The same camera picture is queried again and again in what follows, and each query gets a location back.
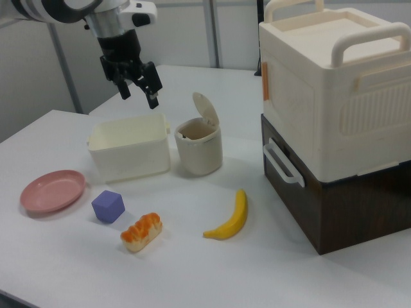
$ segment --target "white storage box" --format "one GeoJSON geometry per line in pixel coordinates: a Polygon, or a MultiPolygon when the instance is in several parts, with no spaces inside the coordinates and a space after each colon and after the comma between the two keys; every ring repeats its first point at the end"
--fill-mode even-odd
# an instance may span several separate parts
{"type": "Polygon", "coordinates": [[[101,177],[111,182],[168,171],[169,132],[163,114],[144,115],[100,123],[87,143],[101,177]]]}
{"type": "Polygon", "coordinates": [[[358,10],[259,25],[264,116],[321,182],[411,160],[411,30],[358,10]]]}

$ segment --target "toy banana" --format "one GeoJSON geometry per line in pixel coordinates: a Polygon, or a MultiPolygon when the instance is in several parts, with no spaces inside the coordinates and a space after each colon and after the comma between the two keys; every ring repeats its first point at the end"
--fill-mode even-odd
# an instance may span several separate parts
{"type": "Polygon", "coordinates": [[[240,189],[236,193],[236,206],[234,213],[229,220],[218,228],[210,231],[205,231],[203,236],[208,239],[228,239],[236,235],[247,220],[248,206],[247,195],[243,189],[240,189]]]}

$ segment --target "dark brown drawer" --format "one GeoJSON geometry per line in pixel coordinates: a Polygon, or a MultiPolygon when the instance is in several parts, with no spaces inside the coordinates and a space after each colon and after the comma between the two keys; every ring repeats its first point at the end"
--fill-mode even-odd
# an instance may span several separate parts
{"type": "MultiPolygon", "coordinates": [[[[265,175],[319,254],[411,227],[411,161],[331,183],[319,182],[261,115],[263,145],[272,139],[302,175],[289,184],[264,156],[265,175]]],[[[275,157],[287,176],[292,176],[275,157]]]]}

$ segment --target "toy bread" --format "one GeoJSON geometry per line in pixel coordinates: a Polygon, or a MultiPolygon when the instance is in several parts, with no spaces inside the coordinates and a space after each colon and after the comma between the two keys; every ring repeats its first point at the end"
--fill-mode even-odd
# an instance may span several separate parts
{"type": "Polygon", "coordinates": [[[162,222],[156,213],[141,216],[140,220],[121,233],[121,240],[128,250],[138,252],[160,234],[162,222]]]}

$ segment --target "drawer handle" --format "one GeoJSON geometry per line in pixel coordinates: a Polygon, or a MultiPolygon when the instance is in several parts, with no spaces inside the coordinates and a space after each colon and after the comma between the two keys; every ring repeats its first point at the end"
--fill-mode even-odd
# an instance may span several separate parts
{"type": "Polygon", "coordinates": [[[278,147],[278,145],[270,139],[270,143],[266,144],[263,146],[263,153],[266,156],[266,158],[270,161],[274,169],[278,172],[278,174],[281,176],[281,178],[284,180],[284,182],[293,184],[293,183],[299,183],[301,187],[305,187],[305,182],[304,178],[298,172],[298,170],[294,167],[294,165],[290,162],[290,160],[285,156],[285,154],[281,151],[281,149],[278,147]],[[285,174],[285,172],[281,169],[279,164],[275,161],[274,157],[272,156],[270,150],[273,151],[273,153],[277,156],[277,158],[286,166],[286,168],[289,170],[289,172],[293,176],[288,176],[285,174]]]}
{"type": "MultiPolygon", "coordinates": [[[[309,2],[310,0],[271,0],[264,10],[264,22],[272,22],[272,14],[275,10],[279,8],[285,8],[287,6],[309,2]]],[[[324,10],[324,0],[315,0],[315,6],[317,12],[322,12],[324,10]]]]}

